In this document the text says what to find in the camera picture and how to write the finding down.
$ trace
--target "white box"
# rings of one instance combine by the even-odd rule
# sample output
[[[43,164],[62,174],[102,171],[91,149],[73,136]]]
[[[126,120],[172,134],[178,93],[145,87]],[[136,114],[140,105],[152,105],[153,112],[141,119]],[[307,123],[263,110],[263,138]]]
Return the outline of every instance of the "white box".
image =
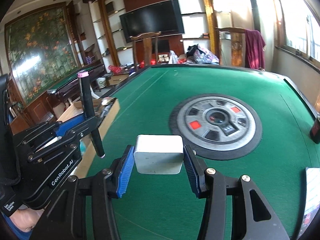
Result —
[[[182,138],[141,134],[133,156],[139,173],[178,174],[184,157]]]

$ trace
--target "wooden frame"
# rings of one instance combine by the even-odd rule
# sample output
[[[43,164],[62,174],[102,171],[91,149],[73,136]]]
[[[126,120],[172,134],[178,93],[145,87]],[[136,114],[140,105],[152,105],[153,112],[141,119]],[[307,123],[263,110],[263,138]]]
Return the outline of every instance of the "wooden frame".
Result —
[[[81,64],[79,62],[79,59],[78,59],[78,56],[77,56],[77,52],[76,52],[76,48],[75,48],[75,45],[74,45],[74,41],[71,37],[71,30],[70,30],[70,22],[69,22],[69,17],[68,17],[68,13],[67,13],[67,10],[66,10],[66,3],[65,2],[61,2],[61,3],[55,3],[55,4],[51,4],[51,5],[47,5],[47,6],[43,6],[43,7],[40,7],[40,8],[37,8],[35,10],[32,10],[28,13],[25,13],[9,22],[7,22],[5,25],[4,25],[4,33],[6,33],[6,28],[15,23],[16,21],[19,21],[31,14],[35,14],[37,12],[40,12],[40,11],[44,11],[44,10],[47,10],[47,9],[52,9],[52,8],[62,8],[63,9],[63,14],[64,14],[64,18],[65,18],[65,25],[66,25],[66,30],[67,30],[67,35],[68,35],[68,39],[71,41],[71,50],[72,50],[72,54],[73,54],[73,57],[75,59],[75,62],[76,62],[76,67],[79,69],[81,68]],[[12,66],[11,66],[11,63],[10,63],[10,60],[9,60],[9,54],[8,54],[8,44],[7,44],[7,39],[5,38],[4,39],[4,43],[5,43],[5,50],[6,50],[6,58],[7,58],[7,61],[8,61],[8,65],[9,65],[9,70],[10,70],[10,73],[12,74]],[[29,102],[28,104],[25,102],[25,100],[23,99],[20,91],[19,91],[19,88],[17,86],[17,83],[16,83],[16,80],[12,74],[12,79],[13,79],[13,84],[14,84],[14,87],[15,89],[19,92],[18,95],[19,95],[19,100],[22,102],[22,104],[24,105],[24,107],[27,107],[29,105],[31,105],[37,98],[39,98],[40,96],[42,96],[46,91],[42,92],[41,94],[39,94],[36,98],[34,98],[31,102]]]
[[[104,29],[104,34],[107,39],[107,43],[109,46],[109,51],[110,51],[110,55],[111,55],[113,64],[116,66],[120,66],[120,61],[118,58],[118,53],[116,50],[115,42],[112,37],[112,31],[111,31],[111,27],[110,27],[107,9],[104,6],[104,1],[105,0],[98,0],[99,10],[100,10],[101,19],[102,19],[102,26]]]
[[[214,30],[215,27],[218,27],[217,16],[213,7],[213,0],[203,0],[205,13],[207,16],[208,29],[209,29],[209,38],[210,38],[210,50],[217,55],[219,52],[219,36],[216,35]]]
[[[80,37],[80,33],[79,33],[79,28],[78,28],[78,24],[77,24],[77,20],[76,20],[76,12],[75,12],[75,6],[73,4],[73,1],[71,1],[67,6],[66,6],[66,10],[67,10],[67,16],[68,16],[68,21],[70,23],[70,27],[72,29],[72,33],[74,36],[74,39],[76,40],[78,47],[79,47],[79,51],[80,51],[80,55],[83,61],[83,64],[86,65],[86,59],[85,59],[85,54],[84,54],[84,48],[82,46],[82,42],[81,42],[81,37]]]

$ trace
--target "black button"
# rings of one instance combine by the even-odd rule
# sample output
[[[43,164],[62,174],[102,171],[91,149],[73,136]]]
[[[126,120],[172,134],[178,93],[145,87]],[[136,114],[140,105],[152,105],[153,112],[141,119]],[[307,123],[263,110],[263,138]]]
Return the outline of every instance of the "black button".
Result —
[[[222,101],[222,100],[217,100],[217,104],[219,106],[224,106],[227,102],[226,101]]]
[[[246,127],[247,125],[247,119],[246,118],[239,118],[238,119],[238,124],[243,126],[243,127]]]
[[[209,130],[209,132],[205,135],[205,138],[210,141],[219,141],[219,132]]]
[[[196,108],[191,108],[188,115],[197,115],[199,112]]]

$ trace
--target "plastic bag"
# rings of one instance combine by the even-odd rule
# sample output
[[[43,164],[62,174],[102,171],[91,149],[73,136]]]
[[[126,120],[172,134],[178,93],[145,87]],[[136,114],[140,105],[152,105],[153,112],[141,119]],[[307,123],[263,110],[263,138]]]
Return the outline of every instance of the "plastic bag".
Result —
[[[170,50],[170,59],[168,64],[178,64],[178,56],[173,50]]]
[[[197,49],[193,54],[197,64],[219,64],[219,59],[210,50],[197,45]]]
[[[116,67],[112,65],[109,65],[108,69],[110,69],[114,74],[119,74],[122,70],[120,67]]]

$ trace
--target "wooden cabinet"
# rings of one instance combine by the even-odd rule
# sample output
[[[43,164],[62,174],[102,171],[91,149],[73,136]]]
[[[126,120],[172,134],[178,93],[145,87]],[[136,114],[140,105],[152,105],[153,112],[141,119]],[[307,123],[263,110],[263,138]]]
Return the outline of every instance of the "wooden cabinet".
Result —
[[[51,99],[49,99],[49,95],[45,92],[23,111],[28,112],[36,124],[40,122],[51,121],[52,119],[56,120],[49,100]]]
[[[27,124],[26,120],[21,115],[18,115],[10,124],[13,134],[22,132],[25,129],[28,129],[30,126]]]

